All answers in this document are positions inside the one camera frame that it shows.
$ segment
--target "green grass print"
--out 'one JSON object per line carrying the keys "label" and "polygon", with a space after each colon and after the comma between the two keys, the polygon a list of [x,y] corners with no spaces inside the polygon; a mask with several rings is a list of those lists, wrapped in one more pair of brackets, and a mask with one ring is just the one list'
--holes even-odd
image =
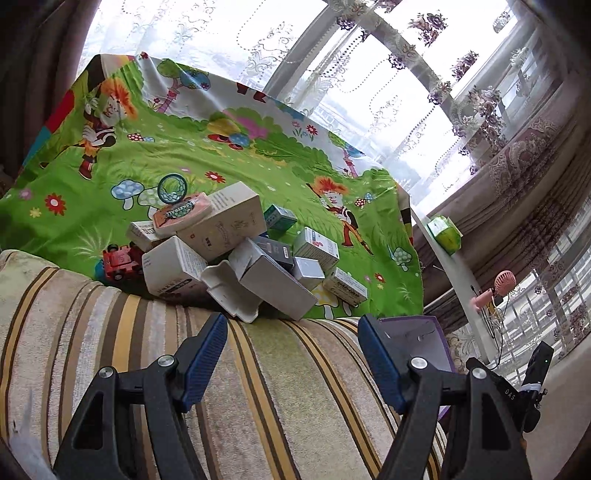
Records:
{"label": "green grass print", "polygon": [[[343,177],[332,168],[322,150],[305,147],[285,135],[272,117],[262,118],[258,112],[243,107],[226,112],[257,122],[269,134],[266,139],[257,138],[243,151],[232,150],[227,144],[207,138],[209,121],[227,118],[226,113],[194,120],[154,112],[141,98],[143,80],[137,66],[130,63],[118,75],[130,87],[138,119],[116,126],[116,144],[99,151],[92,181],[82,179],[78,167],[83,149],[68,145],[80,139],[84,98],[93,92],[88,94],[81,86],[85,82],[78,82],[74,86],[74,111],[30,160],[17,188],[11,190],[12,195],[0,201],[0,215],[9,215],[11,219],[5,232],[0,232],[0,245],[25,249],[61,267],[92,276],[103,244],[106,241],[126,244],[125,231],[129,223],[148,219],[148,207],[139,205],[137,197],[133,207],[124,210],[123,201],[111,195],[114,185],[130,179],[149,189],[155,187],[163,175],[180,173],[187,180],[189,192],[211,193],[243,181],[260,195],[263,209],[276,203],[291,209],[298,217],[298,224],[288,232],[269,232],[273,238],[292,244],[297,232],[307,225],[338,244],[339,267],[350,272],[369,291],[369,300],[353,314],[371,312],[397,316],[422,312],[418,260],[398,220],[395,183],[387,171],[369,170],[357,179]],[[136,132],[143,137],[153,137],[155,142],[130,141],[127,135]],[[51,163],[41,170],[38,166],[41,161]],[[208,171],[223,176],[225,183],[208,179],[205,175]],[[329,176],[348,188],[345,205],[355,215],[359,232],[370,245],[374,257],[353,235],[354,248],[341,247],[343,224],[306,186],[317,176]],[[33,193],[28,200],[19,198],[20,190],[25,187]],[[375,200],[363,209],[356,207],[355,200],[363,198],[367,192],[371,192]],[[63,216],[48,211],[44,200],[52,193],[62,195],[66,202]],[[38,209],[41,215],[32,217],[32,209]],[[408,272],[403,272],[390,259],[388,247],[392,250],[402,247],[413,254]],[[378,282],[375,274],[382,275],[386,283]],[[334,308],[333,312],[335,316],[345,315],[342,306]],[[310,315],[324,317],[324,310],[315,307]]]}

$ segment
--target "striped sofa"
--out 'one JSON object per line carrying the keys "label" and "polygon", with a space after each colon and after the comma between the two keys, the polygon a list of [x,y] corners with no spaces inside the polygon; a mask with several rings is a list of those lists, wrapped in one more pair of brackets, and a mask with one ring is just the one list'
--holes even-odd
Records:
{"label": "striped sofa", "polygon": [[[0,254],[0,435],[22,420],[53,462],[95,372],[143,368],[174,353],[209,316],[105,287],[21,251]],[[230,320],[203,401],[185,417],[210,480],[376,478],[400,418],[381,399],[356,319]],[[134,412],[141,477],[158,478],[142,407]],[[425,479],[439,477],[438,425]]]}

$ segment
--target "metal screw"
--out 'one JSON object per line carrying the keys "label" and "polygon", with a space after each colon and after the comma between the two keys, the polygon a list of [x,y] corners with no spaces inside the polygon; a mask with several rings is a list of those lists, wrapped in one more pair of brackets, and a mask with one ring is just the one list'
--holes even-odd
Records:
{"label": "metal screw", "polygon": [[174,357],[172,355],[163,355],[158,358],[158,365],[161,367],[170,367],[174,363]]}
{"label": "metal screw", "polygon": [[416,356],[415,358],[413,358],[410,361],[410,364],[414,367],[414,368],[418,368],[419,370],[422,370],[423,368],[426,368],[428,363],[427,361],[420,357],[420,356]]}
{"label": "metal screw", "polygon": [[475,368],[472,370],[472,375],[478,380],[484,380],[486,378],[486,372],[482,368]]}
{"label": "metal screw", "polygon": [[99,377],[101,378],[109,378],[113,375],[113,369],[111,367],[103,367],[99,370]]}

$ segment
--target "blue gripper pad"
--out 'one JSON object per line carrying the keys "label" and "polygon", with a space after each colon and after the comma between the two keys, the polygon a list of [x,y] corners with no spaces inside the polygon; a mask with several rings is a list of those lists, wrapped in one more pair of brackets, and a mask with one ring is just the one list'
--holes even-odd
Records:
{"label": "blue gripper pad", "polygon": [[357,338],[384,402],[396,412],[406,413],[407,403],[400,390],[400,374],[365,316],[359,319]]}
{"label": "blue gripper pad", "polygon": [[188,338],[185,342],[193,339],[201,340],[201,345],[193,360],[184,369],[184,393],[180,397],[183,413],[187,413],[191,406],[201,402],[203,398],[228,339],[228,320],[220,313],[211,315],[197,336]]}

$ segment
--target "pink handheld fan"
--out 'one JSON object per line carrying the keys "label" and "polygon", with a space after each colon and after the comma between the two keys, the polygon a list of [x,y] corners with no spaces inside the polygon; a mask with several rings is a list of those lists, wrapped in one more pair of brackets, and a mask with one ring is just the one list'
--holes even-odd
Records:
{"label": "pink handheld fan", "polygon": [[477,297],[470,300],[470,304],[474,305],[477,312],[480,312],[481,308],[488,303],[492,302],[495,295],[504,297],[517,285],[517,280],[512,272],[509,270],[503,270],[495,278],[493,288],[489,288],[485,292],[481,293]]}

